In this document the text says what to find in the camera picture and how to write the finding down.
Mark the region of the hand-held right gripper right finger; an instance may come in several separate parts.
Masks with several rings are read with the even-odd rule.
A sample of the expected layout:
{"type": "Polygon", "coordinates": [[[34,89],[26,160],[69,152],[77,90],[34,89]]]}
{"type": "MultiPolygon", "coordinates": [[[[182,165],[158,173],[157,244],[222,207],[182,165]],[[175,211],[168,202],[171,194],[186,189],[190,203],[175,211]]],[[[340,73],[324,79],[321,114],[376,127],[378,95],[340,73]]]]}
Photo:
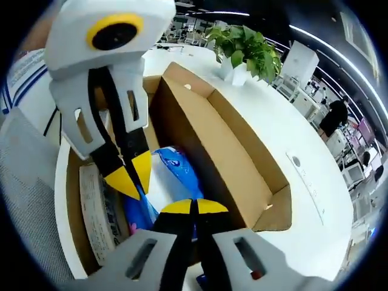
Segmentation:
{"type": "Polygon", "coordinates": [[[222,204],[197,199],[198,255],[210,290],[333,290],[293,270],[285,254],[252,229],[237,228],[222,204]]]}

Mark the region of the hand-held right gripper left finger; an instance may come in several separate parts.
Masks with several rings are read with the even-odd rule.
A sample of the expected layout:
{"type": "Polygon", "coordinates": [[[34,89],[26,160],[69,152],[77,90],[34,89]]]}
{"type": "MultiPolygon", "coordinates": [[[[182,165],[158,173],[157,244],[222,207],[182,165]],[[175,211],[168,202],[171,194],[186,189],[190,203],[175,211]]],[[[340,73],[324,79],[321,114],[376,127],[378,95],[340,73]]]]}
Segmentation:
{"type": "Polygon", "coordinates": [[[139,230],[87,279],[87,290],[181,290],[189,265],[193,201],[169,204],[152,230],[139,230]]]}

